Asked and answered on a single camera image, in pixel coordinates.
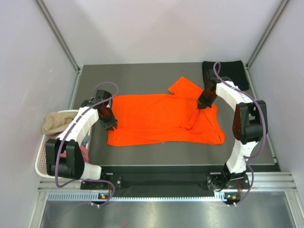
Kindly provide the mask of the orange t shirt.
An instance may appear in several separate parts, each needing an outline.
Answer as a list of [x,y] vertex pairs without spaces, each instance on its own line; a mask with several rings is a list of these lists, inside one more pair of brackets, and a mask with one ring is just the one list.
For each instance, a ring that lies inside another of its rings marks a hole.
[[202,88],[181,77],[169,87],[168,94],[116,96],[112,111],[118,126],[108,133],[107,144],[194,142],[222,145],[225,134],[217,121],[217,106],[197,108],[202,92]]

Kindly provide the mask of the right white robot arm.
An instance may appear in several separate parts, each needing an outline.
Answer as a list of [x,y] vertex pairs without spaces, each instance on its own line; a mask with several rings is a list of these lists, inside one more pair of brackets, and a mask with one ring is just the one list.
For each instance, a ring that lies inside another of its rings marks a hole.
[[246,162],[258,142],[265,144],[268,131],[266,103],[239,90],[228,77],[220,77],[216,70],[204,73],[203,81],[198,109],[211,108],[215,99],[220,97],[234,111],[232,132],[235,143],[231,156],[224,164],[221,179],[225,187],[233,188],[239,179],[244,178]]

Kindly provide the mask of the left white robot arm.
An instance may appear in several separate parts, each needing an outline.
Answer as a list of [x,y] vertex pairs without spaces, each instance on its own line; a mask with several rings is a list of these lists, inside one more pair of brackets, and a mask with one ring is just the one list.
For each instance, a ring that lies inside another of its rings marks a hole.
[[94,97],[81,104],[69,126],[56,138],[47,140],[46,170],[49,176],[73,180],[91,179],[97,188],[107,185],[108,177],[102,174],[102,168],[85,161],[81,144],[97,122],[106,131],[117,127],[118,121],[111,109],[112,98],[111,93],[97,90]]

